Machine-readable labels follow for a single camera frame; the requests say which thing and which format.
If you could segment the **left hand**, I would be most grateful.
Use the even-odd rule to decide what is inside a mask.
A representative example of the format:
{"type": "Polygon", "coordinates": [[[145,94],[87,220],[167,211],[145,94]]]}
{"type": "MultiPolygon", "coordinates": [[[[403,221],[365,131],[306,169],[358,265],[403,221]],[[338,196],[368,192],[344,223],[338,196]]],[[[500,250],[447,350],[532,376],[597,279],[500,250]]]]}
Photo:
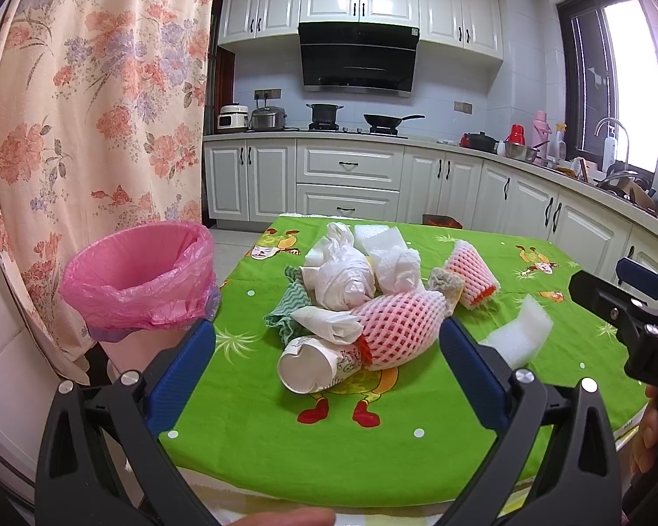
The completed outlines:
{"type": "Polygon", "coordinates": [[[245,516],[230,526],[334,526],[336,513],[329,508],[303,507],[290,512],[264,512],[245,516]]]}

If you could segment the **right hand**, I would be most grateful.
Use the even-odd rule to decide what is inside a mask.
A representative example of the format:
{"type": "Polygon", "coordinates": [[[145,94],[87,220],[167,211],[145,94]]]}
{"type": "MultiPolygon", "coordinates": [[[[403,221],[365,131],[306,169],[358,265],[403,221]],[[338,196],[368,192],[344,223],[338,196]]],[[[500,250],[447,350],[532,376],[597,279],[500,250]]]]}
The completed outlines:
{"type": "Polygon", "coordinates": [[[658,455],[658,387],[648,386],[645,396],[648,404],[638,425],[631,451],[630,470],[633,474],[647,473],[653,468],[658,455]]]}

